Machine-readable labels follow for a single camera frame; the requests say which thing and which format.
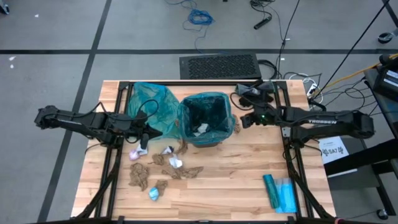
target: wooden table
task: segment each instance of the wooden table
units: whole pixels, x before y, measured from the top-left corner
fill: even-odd
[[[99,100],[104,103],[108,111],[114,110],[118,85],[119,81],[103,83]],[[308,103],[303,83],[299,80],[289,80],[287,85],[291,105],[307,110]],[[169,89],[179,101],[182,101],[186,96],[204,91],[222,91],[230,94],[234,86],[169,86]],[[121,113],[124,104],[125,100],[121,103]],[[231,106],[233,114],[238,117],[247,113]],[[89,146],[96,143],[98,142],[92,140]],[[308,144],[318,147],[315,141]],[[276,213],[271,208],[262,179],[264,174],[272,174],[275,179],[288,177],[286,161],[282,157],[282,137],[278,126],[253,125],[249,129],[242,129],[238,134],[233,133],[216,147],[198,149],[189,144],[188,152],[179,158],[186,168],[204,166],[203,172],[195,179],[171,179],[170,176],[161,174],[161,166],[152,163],[151,155],[160,153],[169,145],[178,148],[179,143],[173,139],[150,141],[149,155],[131,162],[128,153],[131,149],[135,149],[137,144],[124,143],[113,219],[123,215],[126,220],[249,221],[287,220],[287,216],[294,216],[293,213]],[[105,152],[105,148],[96,146],[86,153],[72,216],[78,215],[97,192]],[[309,189],[326,211],[335,215],[320,153],[310,148],[303,148],[302,159]],[[130,165],[135,162],[140,162],[150,169],[149,185],[143,192],[139,187],[131,187],[128,184]],[[148,191],[157,180],[168,180],[169,186],[164,196],[153,202],[148,196]],[[297,189],[300,207],[303,216],[306,216],[303,195],[298,187]],[[108,194],[104,196],[102,214],[105,214],[107,204]]]

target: gray floor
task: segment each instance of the gray floor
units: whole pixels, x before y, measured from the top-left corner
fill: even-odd
[[[11,14],[0,15],[1,50],[89,50],[106,0],[8,0]],[[198,8],[207,10],[216,22],[208,28],[201,49],[278,49],[281,44],[277,16],[259,30],[252,27],[262,18],[244,0],[201,0]],[[276,0],[271,6],[279,13],[286,29],[295,2]],[[349,49],[382,6],[381,0],[302,0],[289,30],[286,49]],[[398,12],[398,3],[391,2]],[[99,42],[99,49],[194,49],[201,34],[185,31],[181,23],[189,11],[170,6],[161,0],[113,0]],[[384,10],[356,49],[398,49],[398,39],[386,45],[377,42],[381,32],[395,25]],[[80,111],[91,109],[98,99],[103,80],[179,79],[178,58],[187,54],[101,54],[96,55],[83,95]],[[344,54],[283,54],[280,72],[316,74],[322,72],[325,83]],[[334,80],[377,62],[379,54],[350,55]],[[276,54],[258,54],[258,58],[275,61]],[[0,223],[36,222],[55,165],[64,131],[40,131],[33,124],[37,108],[56,105],[71,110],[86,67],[86,54],[0,55]],[[271,71],[261,67],[263,78]],[[341,82],[353,83],[362,75]],[[329,102],[333,96],[325,96]],[[366,98],[372,103],[373,97]],[[342,96],[329,110],[350,110],[361,100]],[[365,107],[370,112],[374,105]],[[391,139],[381,115],[374,117],[376,135],[366,140],[368,146]],[[87,140],[74,134],[70,141],[49,220],[69,217]],[[382,176],[387,191],[398,209],[397,179]],[[339,217],[352,217],[381,208],[375,189],[332,191]],[[374,214],[355,220],[381,222]],[[397,223],[396,217],[388,222]]]

